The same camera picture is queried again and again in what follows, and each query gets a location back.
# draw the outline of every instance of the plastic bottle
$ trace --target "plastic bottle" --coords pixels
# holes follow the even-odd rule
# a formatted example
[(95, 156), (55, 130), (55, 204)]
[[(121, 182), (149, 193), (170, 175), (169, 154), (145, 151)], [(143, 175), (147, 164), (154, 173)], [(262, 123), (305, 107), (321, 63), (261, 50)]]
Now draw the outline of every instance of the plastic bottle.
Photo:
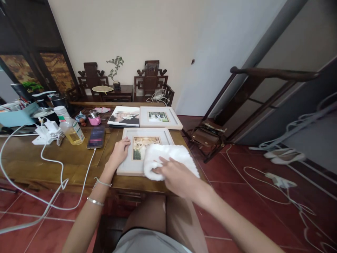
[(78, 122), (72, 119), (67, 112), (67, 109), (61, 105), (54, 108), (54, 112), (60, 119), (60, 128), (66, 135), (67, 139), (73, 145), (82, 144), (84, 141), (84, 134), (78, 125)]

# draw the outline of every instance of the framed photo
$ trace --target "framed photo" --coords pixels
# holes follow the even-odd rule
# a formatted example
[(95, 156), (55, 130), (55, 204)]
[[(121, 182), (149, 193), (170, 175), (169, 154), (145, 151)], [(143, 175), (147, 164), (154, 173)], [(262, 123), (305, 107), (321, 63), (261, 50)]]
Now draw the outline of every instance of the framed photo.
[(124, 128), (122, 138), (128, 137), (131, 144), (126, 159), (117, 169), (119, 176), (145, 176), (143, 160), (150, 144), (174, 145), (167, 128)]
[(172, 107), (140, 107), (140, 127), (163, 127), (167, 129), (183, 129)]

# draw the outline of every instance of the wooden table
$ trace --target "wooden table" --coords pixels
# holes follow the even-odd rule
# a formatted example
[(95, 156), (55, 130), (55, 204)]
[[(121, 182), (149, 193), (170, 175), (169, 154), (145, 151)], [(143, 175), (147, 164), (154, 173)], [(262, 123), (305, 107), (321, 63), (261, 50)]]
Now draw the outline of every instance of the wooden table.
[[(100, 103), (100, 102), (71, 102), (74, 106), (84, 107), (90, 110), (94, 107), (107, 107), (111, 111), (117, 105), (121, 106), (164, 106), (163, 103)], [(123, 129), (109, 128), (106, 122), (105, 141), (102, 149), (97, 149), (92, 160), (85, 184), (85, 195), (89, 195), (96, 179), (104, 169), (115, 142), (121, 140)], [(87, 149), (91, 127), (82, 128), (85, 141), (81, 145), (71, 145), (68, 139), (64, 139), (62, 145), (58, 147), (56, 142), (47, 145), (43, 156), (48, 159), (58, 160), (64, 164), (63, 180), (69, 178), (65, 191), (80, 193), (84, 183), (88, 164), (94, 150)], [(179, 130), (170, 130), (170, 134), (176, 145), (187, 147)], [(61, 166), (58, 163), (48, 162), (40, 158), (42, 145), (33, 145), (31, 141), (36, 136), (12, 137), (4, 149), (2, 163), (8, 174), (17, 184), (27, 186), (31, 189), (51, 189), (56, 190), (60, 184)], [(0, 138), (0, 147), (6, 138)], [(203, 180), (203, 173), (197, 165), (200, 176)], [(146, 177), (117, 176), (113, 177), (113, 189), (125, 192), (136, 193), (158, 193), (172, 194), (165, 186), (164, 182), (151, 181)]]
[(133, 85), (121, 85), (120, 91), (109, 91), (106, 95), (100, 92), (103, 102), (132, 102), (132, 87)]

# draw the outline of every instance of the silver bracelet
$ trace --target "silver bracelet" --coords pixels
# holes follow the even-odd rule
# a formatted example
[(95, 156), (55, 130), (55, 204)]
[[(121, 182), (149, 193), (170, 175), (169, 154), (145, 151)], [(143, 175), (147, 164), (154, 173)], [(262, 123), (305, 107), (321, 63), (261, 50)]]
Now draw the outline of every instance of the silver bracelet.
[(89, 200), (91, 203), (94, 203), (94, 204), (96, 204), (96, 205), (104, 206), (104, 203), (98, 202), (98, 201), (93, 200), (93, 199), (91, 199), (91, 198), (89, 198), (89, 197), (87, 197), (87, 200)]
[(109, 186), (109, 187), (112, 186), (112, 184), (106, 184), (106, 183), (103, 183), (103, 182), (99, 181), (98, 177), (94, 177), (94, 179), (96, 179), (97, 181), (96, 181), (96, 183), (95, 183), (95, 185), (94, 185), (93, 188), (95, 188), (95, 186), (97, 185), (97, 183), (100, 183), (102, 185)]

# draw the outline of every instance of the hand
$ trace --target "hand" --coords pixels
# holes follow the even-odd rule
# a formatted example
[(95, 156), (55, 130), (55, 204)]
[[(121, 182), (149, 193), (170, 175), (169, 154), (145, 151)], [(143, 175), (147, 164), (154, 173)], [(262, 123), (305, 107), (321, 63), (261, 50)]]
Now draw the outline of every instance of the hand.
[(165, 177), (166, 187), (179, 197), (201, 205), (201, 201), (207, 198), (209, 191), (212, 190), (211, 186), (197, 178), (182, 163), (172, 158), (168, 161), (161, 156), (159, 159), (163, 162), (163, 166), (152, 171)]
[(116, 169), (125, 160), (130, 144), (131, 140), (127, 137), (116, 142), (106, 166), (113, 166)]

